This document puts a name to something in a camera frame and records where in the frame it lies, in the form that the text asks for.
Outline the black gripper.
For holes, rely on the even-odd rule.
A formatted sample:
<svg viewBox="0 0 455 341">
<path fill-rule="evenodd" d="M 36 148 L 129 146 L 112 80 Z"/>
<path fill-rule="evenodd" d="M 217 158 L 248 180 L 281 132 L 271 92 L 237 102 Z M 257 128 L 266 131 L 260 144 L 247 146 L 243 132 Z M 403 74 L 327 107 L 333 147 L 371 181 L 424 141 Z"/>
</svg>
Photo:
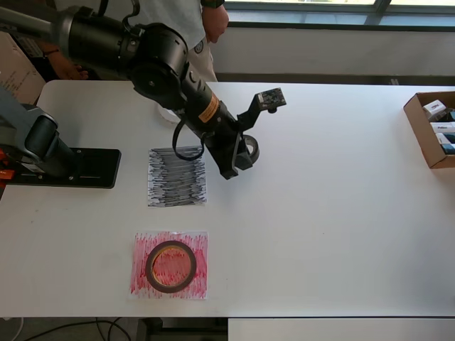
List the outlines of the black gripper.
<svg viewBox="0 0 455 341">
<path fill-rule="evenodd" d="M 238 176 L 238 171 L 245 171 L 253 166 L 247 143 L 233 121 L 217 118 L 210 136 L 205 140 L 210 155 L 213 157 L 220 174 L 229 180 Z"/>
</svg>

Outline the person's left hand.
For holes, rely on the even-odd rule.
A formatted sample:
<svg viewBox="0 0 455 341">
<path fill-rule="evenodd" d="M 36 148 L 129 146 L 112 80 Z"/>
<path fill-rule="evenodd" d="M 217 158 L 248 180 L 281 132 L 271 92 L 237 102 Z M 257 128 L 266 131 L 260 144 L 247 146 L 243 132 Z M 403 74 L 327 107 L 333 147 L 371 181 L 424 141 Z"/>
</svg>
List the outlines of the person's left hand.
<svg viewBox="0 0 455 341">
<path fill-rule="evenodd" d="M 210 43 L 217 43 L 229 23 L 225 7 L 223 5 L 217 8 L 203 7 L 202 20 L 207 40 Z"/>
</svg>

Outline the person's right hand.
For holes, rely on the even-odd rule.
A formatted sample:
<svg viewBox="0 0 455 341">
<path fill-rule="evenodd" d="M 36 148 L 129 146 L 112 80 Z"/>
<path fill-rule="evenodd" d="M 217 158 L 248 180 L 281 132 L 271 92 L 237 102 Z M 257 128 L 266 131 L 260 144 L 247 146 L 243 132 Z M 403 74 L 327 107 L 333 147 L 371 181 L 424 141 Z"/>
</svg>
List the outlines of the person's right hand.
<svg viewBox="0 0 455 341">
<path fill-rule="evenodd" d="M 87 80 L 88 72 L 80 65 L 76 65 L 61 54 L 52 54 L 48 57 L 56 75 L 62 80 Z"/>
</svg>

